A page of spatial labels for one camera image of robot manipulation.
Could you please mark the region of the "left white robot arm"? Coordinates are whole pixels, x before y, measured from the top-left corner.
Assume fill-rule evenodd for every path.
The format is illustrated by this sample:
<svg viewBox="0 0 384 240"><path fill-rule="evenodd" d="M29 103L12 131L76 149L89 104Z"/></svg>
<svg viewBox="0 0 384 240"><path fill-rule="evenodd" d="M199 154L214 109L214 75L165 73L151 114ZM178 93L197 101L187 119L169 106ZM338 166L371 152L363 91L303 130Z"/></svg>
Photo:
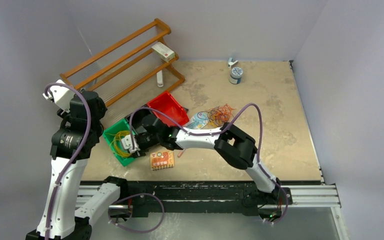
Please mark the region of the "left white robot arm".
<svg viewBox="0 0 384 240"><path fill-rule="evenodd" d="M100 120L107 108L94 91L83 91L90 110L78 96L69 101L69 113L51 138L51 182L42 218L27 240L88 240L96 221L112 203L129 199L127 180L108 176L85 205L76 208L83 172L92 148L104 132Z"/></svg>

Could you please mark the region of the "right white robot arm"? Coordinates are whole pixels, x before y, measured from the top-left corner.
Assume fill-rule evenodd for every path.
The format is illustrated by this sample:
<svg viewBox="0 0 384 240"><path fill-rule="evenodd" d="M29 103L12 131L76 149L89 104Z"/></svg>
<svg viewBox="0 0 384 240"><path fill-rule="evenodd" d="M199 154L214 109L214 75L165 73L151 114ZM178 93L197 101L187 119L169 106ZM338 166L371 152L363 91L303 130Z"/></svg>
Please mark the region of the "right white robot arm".
<svg viewBox="0 0 384 240"><path fill-rule="evenodd" d="M191 129L172 122L164 123L154 115L142 119L144 132L129 133L121 140L124 150L134 157L161 145L167 150L208 149L216 151L231 167L244 170L254 181L262 200L268 204L292 202L290 194L281 186L260 158L260 148L249 134L227 122L213 129Z"/></svg>

